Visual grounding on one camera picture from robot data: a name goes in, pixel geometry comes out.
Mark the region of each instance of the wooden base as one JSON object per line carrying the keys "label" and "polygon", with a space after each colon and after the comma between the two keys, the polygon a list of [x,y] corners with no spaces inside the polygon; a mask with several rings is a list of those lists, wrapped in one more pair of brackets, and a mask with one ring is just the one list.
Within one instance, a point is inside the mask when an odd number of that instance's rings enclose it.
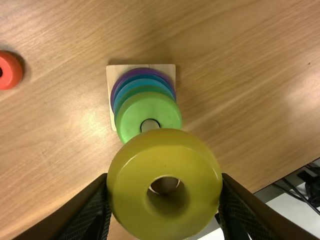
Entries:
{"label": "wooden base", "polygon": [[112,88],[114,87],[118,78],[125,72],[136,68],[151,68],[158,70],[170,77],[174,88],[176,88],[176,65],[174,64],[137,64],[137,65],[107,65],[106,66],[106,80],[108,86],[108,99],[109,99],[109,111],[110,122],[113,131],[117,131],[115,124],[115,116],[111,108],[110,95]]}

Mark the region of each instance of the lime green ring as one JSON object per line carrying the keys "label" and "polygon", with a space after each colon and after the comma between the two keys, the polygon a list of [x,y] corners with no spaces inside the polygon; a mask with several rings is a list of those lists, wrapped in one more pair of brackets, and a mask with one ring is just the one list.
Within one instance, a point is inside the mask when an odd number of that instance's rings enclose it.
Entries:
{"label": "lime green ring", "polygon": [[144,92],[154,92],[154,93],[164,94],[167,97],[171,98],[173,101],[176,101],[170,92],[164,90],[161,87],[152,86],[152,85],[135,87],[133,89],[130,89],[126,94],[124,94],[117,105],[114,105],[114,107],[115,107],[114,108],[114,122],[115,123],[117,122],[117,115],[118,115],[118,112],[119,112],[122,104],[124,104],[124,102],[127,99],[129,99],[130,97],[132,97],[136,94],[139,94],[139,93],[144,93]]}
{"label": "lime green ring", "polygon": [[158,92],[141,92],[128,98],[116,117],[116,131],[125,144],[141,133],[147,119],[158,121],[163,129],[181,129],[182,116],[174,100]]}

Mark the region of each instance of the purple ring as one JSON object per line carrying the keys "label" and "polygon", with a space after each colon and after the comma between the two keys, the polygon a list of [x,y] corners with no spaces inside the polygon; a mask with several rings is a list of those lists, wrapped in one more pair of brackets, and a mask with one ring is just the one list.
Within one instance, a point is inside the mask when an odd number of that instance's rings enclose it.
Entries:
{"label": "purple ring", "polygon": [[118,80],[115,82],[115,84],[113,85],[113,88],[111,90],[111,94],[110,94],[110,104],[111,106],[113,106],[114,102],[115,102],[115,92],[117,90],[117,88],[119,87],[119,85],[121,85],[121,83],[123,83],[124,81],[126,81],[128,78],[131,78],[133,76],[136,76],[136,75],[141,75],[141,74],[153,74],[153,75],[156,75],[160,78],[162,78],[163,80],[165,80],[169,85],[170,87],[172,87],[173,90],[175,90],[170,78],[158,71],[158,70],[155,70],[153,68],[149,68],[149,67],[137,67],[137,68],[134,68],[134,69],[131,69],[127,72],[125,72],[124,74],[122,74]]}

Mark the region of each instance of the blue ring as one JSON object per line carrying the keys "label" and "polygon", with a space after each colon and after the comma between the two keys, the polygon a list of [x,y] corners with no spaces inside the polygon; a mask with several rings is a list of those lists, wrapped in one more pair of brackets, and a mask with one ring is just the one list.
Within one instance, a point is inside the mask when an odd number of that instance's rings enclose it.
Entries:
{"label": "blue ring", "polygon": [[150,78],[139,78],[135,79],[131,82],[128,82],[126,85],[124,85],[121,90],[118,92],[114,99],[114,104],[113,104],[113,113],[115,114],[116,109],[118,109],[118,104],[123,98],[123,96],[130,91],[131,89],[138,88],[138,87],[143,87],[143,86],[155,86],[163,89],[164,91],[168,92],[170,95],[172,95],[172,98],[175,99],[175,96],[172,94],[172,92],[168,89],[167,86],[165,86],[163,83],[155,80],[155,79],[150,79]]}
{"label": "blue ring", "polygon": [[138,79],[151,79],[151,80],[157,80],[158,82],[162,83],[164,86],[167,87],[167,89],[169,90],[169,92],[171,92],[171,94],[173,95],[173,98],[176,100],[176,93],[175,90],[169,85],[169,83],[167,83],[162,77],[154,75],[154,74],[139,74],[139,75],[135,75],[132,76],[130,78],[128,78],[126,81],[122,82],[116,89],[116,92],[114,93],[114,101],[113,101],[113,105],[111,106],[112,110],[114,110],[114,106],[115,106],[115,101],[117,98],[117,95],[119,94],[119,92],[121,91],[121,89],[128,83],[138,80]]}

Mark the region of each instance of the ring hole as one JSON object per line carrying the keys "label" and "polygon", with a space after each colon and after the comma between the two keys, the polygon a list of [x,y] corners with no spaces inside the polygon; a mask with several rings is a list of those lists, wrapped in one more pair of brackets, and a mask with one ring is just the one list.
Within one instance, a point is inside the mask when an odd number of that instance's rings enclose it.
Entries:
{"label": "ring hole", "polygon": [[149,189],[156,194],[165,195],[174,192],[179,183],[180,180],[175,177],[164,176],[151,183]]}
{"label": "ring hole", "polygon": [[150,130],[159,129],[159,128],[161,128],[160,123],[157,120],[152,119],[152,118],[144,120],[140,125],[141,133],[145,133]]}
{"label": "ring hole", "polygon": [[146,195],[150,209],[161,216],[180,215],[189,203],[184,183],[171,176],[156,179]]}

